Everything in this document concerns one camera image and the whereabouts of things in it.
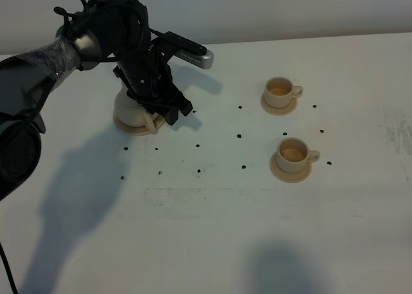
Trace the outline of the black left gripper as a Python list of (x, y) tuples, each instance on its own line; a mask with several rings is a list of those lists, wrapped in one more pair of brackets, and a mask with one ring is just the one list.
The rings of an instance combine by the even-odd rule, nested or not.
[(145, 52), (118, 62), (113, 69), (129, 97), (149, 113), (159, 114), (169, 125), (178, 120), (178, 111), (184, 116), (192, 111), (191, 102), (173, 84), (167, 63), (174, 53), (176, 46), (172, 42), (156, 38)]

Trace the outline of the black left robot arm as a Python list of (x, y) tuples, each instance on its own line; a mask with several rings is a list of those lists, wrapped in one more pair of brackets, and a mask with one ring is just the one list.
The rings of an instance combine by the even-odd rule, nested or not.
[(83, 0), (83, 9), (64, 19), (49, 45), (1, 62), (1, 197), (25, 182), (41, 155), (46, 128), (40, 112), (49, 94), (75, 70), (114, 62), (127, 95), (149, 113), (174, 124), (192, 104), (173, 84), (169, 59), (185, 50), (207, 50), (179, 35), (149, 27), (147, 8), (138, 0)]

